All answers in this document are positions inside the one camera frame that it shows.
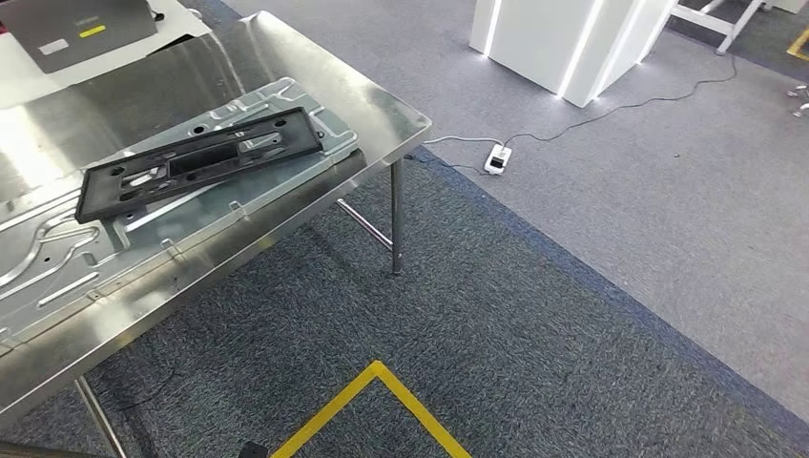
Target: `white cable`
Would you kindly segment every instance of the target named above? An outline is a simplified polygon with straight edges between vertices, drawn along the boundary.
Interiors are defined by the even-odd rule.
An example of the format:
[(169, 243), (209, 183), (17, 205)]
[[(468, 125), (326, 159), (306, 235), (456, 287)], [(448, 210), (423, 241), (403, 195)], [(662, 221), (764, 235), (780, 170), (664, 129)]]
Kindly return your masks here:
[(464, 138), (462, 136), (455, 136), (455, 135), (447, 135), (442, 136), (441, 138), (436, 138), (434, 140), (428, 140), (425, 142), (425, 145), (432, 145), (434, 143), (440, 143), (446, 140), (458, 140), (458, 141), (491, 141), (497, 143), (498, 145), (502, 145), (503, 142), (496, 139), (496, 138)]

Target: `led light strip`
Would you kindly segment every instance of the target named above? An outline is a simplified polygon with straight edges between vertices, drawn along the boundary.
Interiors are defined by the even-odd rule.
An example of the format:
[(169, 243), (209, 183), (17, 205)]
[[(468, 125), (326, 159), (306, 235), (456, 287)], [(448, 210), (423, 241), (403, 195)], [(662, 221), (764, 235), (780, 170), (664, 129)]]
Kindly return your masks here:
[(663, 14), (660, 15), (660, 19), (657, 20), (657, 24), (654, 25), (654, 29), (651, 35), (649, 35), (649, 41), (646, 42), (646, 45), (643, 47), (643, 52), (637, 57), (637, 63), (639, 64), (644, 57), (646, 57), (649, 52), (652, 50), (652, 46), (654, 46), (654, 42), (657, 41), (657, 37), (663, 31), (663, 26), (666, 25), (666, 20), (669, 19), (669, 16), (672, 14), (672, 9), (674, 5), (677, 3), (677, 0), (669, 0), (669, 4), (666, 5), (666, 9), (663, 10)]
[(494, 42), (494, 31), (497, 30), (497, 20), (500, 19), (500, 9), (503, 7), (503, 0), (494, 0), (494, 11), (491, 12), (491, 22), (488, 23), (488, 34), (486, 35), (486, 46), (483, 49), (483, 56), (489, 57), (491, 54), (491, 44)]
[(612, 69), (615, 68), (615, 63), (618, 61), (618, 57), (624, 51), (624, 47), (627, 46), (627, 39), (629, 39), (630, 34), (632, 34), (634, 26), (637, 24), (637, 18), (640, 17), (640, 12), (643, 10), (645, 4), (646, 0), (639, 0), (635, 5), (632, 16), (630, 16), (630, 21), (627, 23), (627, 27), (624, 29), (623, 33), (621, 33), (621, 37), (618, 39), (618, 47), (615, 52), (612, 53), (607, 68), (604, 69), (604, 72), (601, 74), (601, 79), (598, 81), (594, 96), (598, 97), (598, 95), (604, 91), (604, 87), (607, 86), (607, 78), (610, 77)]
[(558, 98), (564, 97), (565, 92), (568, 90), (570, 81), (573, 79), (573, 74), (576, 73), (576, 67), (579, 65), (579, 60), (581, 60), (581, 55), (592, 34), (592, 29), (595, 27), (595, 20), (598, 19), (598, 13), (601, 12), (601, 7), (603, 6), (604, 0), (595, 0), (592, 3), (590, 14), (587, 16), (587, 21), (584, 24), (584, 29), (582, 29), (581, 35), (579, 35), (579, 42), (576, 43), (573, 56), (570, 58), (570, 64), (568, 64), (568, 69), (565, 71), (565, 76), (562, 78), (562, 84), (559, 85), (559, 91), (556, 93)]

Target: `power cord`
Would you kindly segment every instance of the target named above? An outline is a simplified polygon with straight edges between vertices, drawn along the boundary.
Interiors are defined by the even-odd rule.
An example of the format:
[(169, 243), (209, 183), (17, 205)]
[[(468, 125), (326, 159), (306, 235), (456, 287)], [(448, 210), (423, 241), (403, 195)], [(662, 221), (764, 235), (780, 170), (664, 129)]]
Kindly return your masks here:
[[(462, 136), (447, 135), (447, 136), (442, 136), (441, 138), (436, 138), (434, 140), (426, 141), (424, 143), (424, 145), (432, 145), (432, 144), (441, 143), (442, 141), (447, 141), (447, 140), (468, 141), (468, 142), (483, 142), (483, 143), (497, 143), (498, 145), (503, 144), (502, 141), (500, 141), (500, 140), (498, 140), (496, 138), (465, 138), (465, 137), (462, 137)], [(462, 165), (462, 164), (447, 164), (446, 162), (443, 162), (442, 160), (440, 160), (438, 158), (424, 160), (424, 159), (419, 159), (419, 158), (415, 157), (414, 155), (404, 155), (404, 158), (407, 159), (407, 160), (415, 160), (416, 162), (421, 162), (423, 164), (429, 164), (431, 162), (436, 162), (439, 165), (441, 165), (442, 167), (447, 167), (449, 169), (469, 169), (469, 170), (474, 170), (481, 177), (485, 177), (486, 175), (488, 175), (488, 173), (484, 172), (483, 170), (478, 169), (477, 167), (473, 167), (471, 165)]]
[[(640, 108), (640, 107), (643, 107), (643, 106), (645, 106), (645, 105), (647, 105), (649, 103), (652, 103), (652, 102), (678, 102), (680, 100), (684, 100), (686, 98), (694, 96), (696, 94), (696, 91), (703, 84), (727, 83), (728, 81), (730, 81), (730, 80), (732, 80), (732, 79), (734, 79), (734, 78), (736, 78), (738, 76), (738, 68), (736, 67), (736, 56), (734, 54), (731, 54), (731, 66), (733, 68), (733, 73), (730, 76), (725, 77), (725, 78), (720, 78), (720, 79), (701, 79), (701, 80), (697, 81), (696, 83), (694, 83), (693, 87), (691, 88), (691, 90), (687, 94), (684, 94), (684, 95), (681, 95), (681, 96), (678, 96), (678, 97), (652, 97), (652, 98), (650, 98), (648, 100), (645, 100), (643, 102), (640, 102), (640, 103), (633, 103), (633, 104), (630, 104), (630, 105), (621, 105), (620, 107), (615, 107), (612, 110), (609, 110), (608, 112), (606, 112), (606, 113), (604, 113), (604, 114), (602, 114), (600, 116), (594, 117), (592, 119), (588, 119), (586, 121), (578, 122), (576, 124), (571, 124), (570, 126), (566, 127), (565, 129), (562, 129), (562, 131), (560, 131), (558, 134), (556, 134), (554, 136), (549, 136), (548, 138), (542, 138), (540, 136), (537, 136), (537, 135), (534, 135), (534, 134), (531, 134), (531, 133), (512, 135), (506, 141), (500, 141), (500, 140), (495, 139), (495, 138), (464, 138), (464, 137), (455, 136), (455, 135), (447, 135), (447, 136), (442, 136), (441, 138), (436, 138), (434, 140), (426, 141), (424, 144), (425, 145), (431, 145), (431, 144), (440, 143), (442, 141), (447, 141), (447, 140), (458, 140), (458, 141), (469, 141), (469, 142), (487, 141), (487, 142), (497, 143), (497, 144), (502, 145), (504, 147), (508, 147), (508, 145), (513, 140), (515, 140), (517, 138), (521, 138), (521, 137), (530, 137), (530, 138), (533, 138), (533, 139), (535, 139), (537, 141), (541, 141), (541, 142), (545, 142), (545, 143), (552, 142), (552, 141), (558, 139), (559, 137), (561, 137), (562, 135), (566, 134), (567, 132), (569, 132), (569, 131), (571, 131), (573, 129), (582, 127), (582, 126), (587, 125), (587, 124), (591, 124), (591, 123), (593, 123), (595, 121), (600, 121), (601, 119), (604, 119), (605, 117), (608, 117), (608, 116), (610, 116), (610, 115), (612, 115), (612, 114), (614, 114), (614, 113), (616, 113), (618, 111), (625, 110), (625, 109), (630, 109), (630, 108)], [(422, 163), (439, 162), (439, 164), (441, 164), (441, 165), (443, 165), (443, 166), (445, 166), (447, 168), (452, 168), (452, 169), (454, 169), (454, 168), (465, 168), (465, 169), (471, 169), (471, 170), (476, 171), (478, 173), (478, 175), (480, 175), (480, 176), (488, 176), (489, 175), (488, 173), (486, 173), (484, 171), (481, 171), (477, 167), (472, 167), (470, 165), (447, 164), (445, 162), (439, 161), (438, 159), (421, 160), (421, 159), (418, 159), (417, 157), (415, 157), (413, 155), (407, 155), (404, 158), (409, 159), (409, 160), (416, 160), (416, 161), (422, 162)]]

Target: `dark blue carpet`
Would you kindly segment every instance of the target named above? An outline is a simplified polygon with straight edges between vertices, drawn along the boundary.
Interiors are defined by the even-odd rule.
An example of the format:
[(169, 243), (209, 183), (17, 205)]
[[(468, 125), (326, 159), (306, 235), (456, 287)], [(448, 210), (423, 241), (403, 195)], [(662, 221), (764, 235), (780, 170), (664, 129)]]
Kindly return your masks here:
[[(89, 374), (133, 456), (276, 449), (374, 359), (473, 456), (806, 453), (806, 424), (427, 150), (416, 157), (403, 277), (331, 209)], [(387, 186), (350, 196), (385, 229)], [(4, 438), (98, 451), (77, 440), (86, 420), (58, 410), (72, 402), (63, 392)], [(445, 455), (375, 384), (301, 456)]]

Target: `black cable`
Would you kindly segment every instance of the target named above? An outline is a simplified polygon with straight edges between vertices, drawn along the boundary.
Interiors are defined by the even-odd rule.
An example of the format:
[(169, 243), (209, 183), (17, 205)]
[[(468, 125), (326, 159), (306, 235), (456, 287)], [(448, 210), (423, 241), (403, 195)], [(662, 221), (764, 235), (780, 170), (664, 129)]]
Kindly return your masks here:
[(696, 90), (699, 89), (699, 86), (702, 86), (703, 84), (727, 83), (728, 81), (736, 78), (738, 76), (738, 68), (736, 67), (736, 56), (734, 54), (731, 54), (731, 66), (733, 67), (733, 74), (731, 74), (730, 76), (728, 76), (726, 78), (721, 78), (721, 79), (702, 79), (702, 80), (699, 80), (691, 88), (691, 91), (689, 93), (685, 94), (685, 95), (681, 95), (679, 97), (652, 97), (649, 100), (646, 100), (646, 101), (641, 102), (641, 103), (635, 103), (635, 104), (632, 104), (632, 105), (622, 105), (620, 107), (616, 107), (616, 108), (613, 108), (612, 110), (609, 110), (605, 114), (594, 117), (593, 119), (588, 119), (586, 121), (582, 121), (582, 122), (579, 122), (577, 124), (570, 125), (570, 126), (566, 127), (565, 129), (563, 129), (559, 134), (556, 134), (554, 136), (550, 136), (548, 138), (541, 138), (541, 137), (536, 136), (534, 134), (512, 135), (511, 137), (508, 138), (508, 140), (506, 140), (504, 142), (504, 146), (508, 146), (508, 144), (512, 140), (514, 140), (516, 138), (523, 137), (523, 136), (529, 136), (529, 137), (531, 137), (531, 138), (533, 138), (533, 139), (535, 139), (537, 141), (551, 142), (551, 141), (554, 141), (555, 139), (559, 138), (560, 136), (566, 134), (568, 131), (570, 131), (572, 129), (584, 126), (586, 124), (590, 124), (590, 123), (595, 122), (595, 121), (599, 121), (599, 120), (604, 119), (605, 117), (607, 117), (609, 115), (612, 115), (613, 113), (615, 113), (617, 111), (620, 111), (620, 110), (624, 110), (624, 109), (628, 109), (628, 108), (640, 108), (640, 107), (643, 107), (644, 105), (652, 103), (652, 102), (677, 102), (677, 101), (680, 101), (680, 100), (684, 100), (684, 99), (686, 99), (688, 97), (691, 97), (694, 94), (696, 94)]
[[(606, 112), (606, 113), (604, 113), (604, 114), (602, 114), (600, 116), (594, 117), (593, 119), (588, 119), (586, 121), (582, 121), (582, 122), (579, 122), (579, 123), (576, 123), (576, 124), (572, 124), (572, 125), (566, 127), (565, 129), (563, 129), (558, 134), (556, 134), (554, 136), (550, 136), (548, 138), (542, 138), (542, 137), (536, 136), (536, 135), (531, 134), (531, 133), (516, 134), (516, 135), (510, 136), (508, 138), (508, 140), (506, 140), (505, 142), (503, 142), (501, 144), (504, 147), (508, 147), (508, 144), (511, 141), (513, 141), (513, 140), (515, 140), (517, 138), (520, 138), (520, 137), (524, 137), (524, 136), (531, 137), (531, 138), (533, 138), (533, 139), (535, 139), (537, 141), (541, 141), (541, 142), (546, 142), (546, 143), (547, 142), (552, 142), (552, 141), (556, 140), (557, 138), (561, 137), (562, 135), (566, 134), (567, 132), (569, 132), (569, 131), (571, 131), (573, 129), (576, 129), (578, 127), (582, 127), (584, 125), (593, 123), (595, 121), (600, 121), (601, 119), (604, 119), (605, 117), (607, 117), (609, 115), (612, 115), (613, 113), (618, 112), (620, 110), (629, 109), (629, 108), (640, 108), (640, 107), (643, 107), (643, 106), (645, 106), (645, 105), (647, 105), (649, 103), (652, 103), (652, 102), (677, 102), (677, 101), (680, 101), (680, 100), (684, 100), (684, 99), (689, 98), (689, 97), (693, 96), (694, 94), (696, 94), (696, 90), (699, 89), (699, 87), (702, 86), (703, 84), (726, 83), (726, 82), (736, 78), (738, 76), (738, 68), (736, 67), (736, 56), (734, 54), (731, 54), (731, 66), (733, 67), (733, 74), (731, 74), (730, 76), (728, 76), (726, 78), (721, 78), (721, 79), (701, 79), (701, 80), (697, 81), (696, 83), (694, 83), (694, 86), (691, 88), (691, 90), (687, 94), (684, 94), (684, 95), (681, 95), (681, 96), (678, 96), (678, 97), (652, 97), (652, 98), (650, 98), (648, 100), (645, 100), (645, 101), (643, 101), (641, 103), (633, 103), (631, 105), (621, 105), (620, 107), (615, 107), (612, 110), (609, 110), (608, 112)], [(425, 144), (438, 143), (438, 142), (448, 140), (448, 139), (455, 139), (455, 140), (461, 140), (461, 141), (494, 141), (496, 143), (500, 143), (499, 141), (497, 141), (496, 139), (493, 139), (493, 138), (462, 138), (462, 137), (450, 135), (450, 136), (445, 136), (445, 137), (442, 137), (442, 138), (438, 138), (436, 140), (430, 140), (428, 142), (425, 142)], [(416, 161), (421, 162), (423, 164), (426, 164), (426, 163), (429, 163), (429, 162), (438, 162), (439, 165), (442, 165), (444, 167), (451, 168), (451, 169), (456, 169), (456, 168), (458, 168), (458, 169), (470, 169), (470, 170), (474, 170), (475, 172), (477, 172), (478, 175), (480, 175), (480, 176), (488, 176), (488, 175), (490, 175), (490, 174), (488, 174), (488, 173), (486, 173), (484, 171), (481, 171), (477, 167), (472, 167), (470, 165), (447, 164), (447, 163), (445, 163), (445, 162), (443, 162), (441, 160), (438, 160), (438, 159), (421, 160), (421, 159), (416, 158), (413, 155), (406, 155), (404, 158), (408, 159), (408, 160), (416, 160)]]
[(486, 177), (486, 176), (489, 175), (488, 173), (478, 169), (477, 167), (472, 167), (471, 165), (447, 164), (446, 162), (444, 162), (444, 161), (442, 161), (442, 160), (440, 160), (438, 158), (429, 159), (429, 160), (423, 160), (423, 159), (419, 159), (419, 158), (415, 157), (414, 155), (404, 155), (404, 158), (407, 159), (407, 160), (415, 160), (416, 162), (421, 162), (423, 164), (429, 164), (429, 163), (435, 162), (435, 163), (437, 163), (438, 165), (440, 165), (442, 167), (447, 167), (447, 169), (469, 169), (469, 170), (474, 170), (481, 177)]
[(148, 403), (149, 401), (152, 401), (155, 397), (157, 397), (158, 394), (160, 394), (160, 392), (163, 390), (163, 388), (165, 388), (166, 385), (168, 385), (169, 382), (171, 382), (172, 379), (174, 379), (174, 377), (176, 375), (178, 375), (178, 374), (176, 373), (175, 369), (172, 367), (172, 372), (169, 374), (168, 377), (166, 377), (166, 379), (164, 381), (160, 382), (160, 385), (157, 386), (157, 388), (155, 389), (155, 391), (152, 392), (152, 394), (146, 396), (145, 398), (141, 399), (140, 401), (137, 401), (137, 402), (134, 402), (132, 404), (129, 404), (128, 406), (124, 406), (122, 408), (119, 408), (117, 411), (118, 412), (123, 412), (125, 410), (129, 410), (131, 408), (135, 408), (137, 406), (140, 406), (141, 404)]

